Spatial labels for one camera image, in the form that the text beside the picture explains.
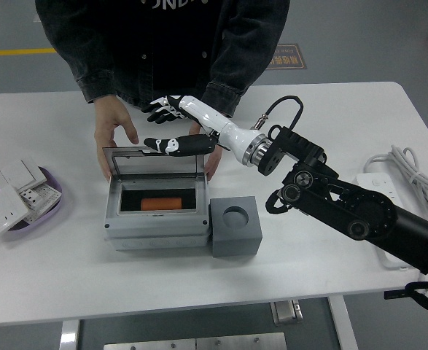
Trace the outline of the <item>person's right hand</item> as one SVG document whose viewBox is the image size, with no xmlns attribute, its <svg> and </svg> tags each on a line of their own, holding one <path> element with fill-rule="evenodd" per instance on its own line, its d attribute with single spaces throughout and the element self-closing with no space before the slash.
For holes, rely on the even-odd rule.
<svg viewBox="0 0 428 350">
<path fill-rule="evenodd" d="M 116 147 L 114 131 L 122 127 L 125 135 L 132 144 L 139 143 L 139 136 L 133 124 L 131 116 L 117 96 L 104 96 L 97 98 L 94 102 L 96 154 L 102 174 L 107 181 L 112 175 L 104 154 L 105 147 Z"/>
</svg>

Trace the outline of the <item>white and black robot right hand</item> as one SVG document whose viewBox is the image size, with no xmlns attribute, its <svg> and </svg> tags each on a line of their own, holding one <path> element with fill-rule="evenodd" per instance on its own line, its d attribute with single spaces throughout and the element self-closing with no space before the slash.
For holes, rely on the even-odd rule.
<svg viewBox="0 0 428 350">
<path fill-rule="evenodd" d="M 148 121 L 161 124 L 176 118 L 195 121 L 204 134 L 179 136 L 174 139 L 147 138 L 144 145 L 173 157 L 206 155 L 218 144 L 233 152 L 236 160 L 245 166 L 254 164 L 253 154 L 266 142 L 257 129 L 239 128 L 223 114 L 193 96 L 165 96 L 143 107 L 149 113 Z"/>
</svg>

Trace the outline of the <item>person's left hand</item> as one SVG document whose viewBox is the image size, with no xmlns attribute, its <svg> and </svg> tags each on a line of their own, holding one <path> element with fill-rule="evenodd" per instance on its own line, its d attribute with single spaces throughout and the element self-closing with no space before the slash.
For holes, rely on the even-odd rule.
<svg viewBox="0 0 428 350">
<path fill-rule="evenodd" d="M 189 134 L 196 135 L 199 133 L 203 133 L 203 131 L 201 130 L 201 126 L 196 122 L 192 122 L 189 129 Z M 215 147 L 215 150 L 209 155 L 205 163 L 204 170 L 205 170 L 206 178 L 209 182 L 211 181 L 212 177 L 215 175 L 218 169 L 219 163 L 222 159 L 222 151 L 223 151 L 223 148 L 217 145 Z"/>
</svg>

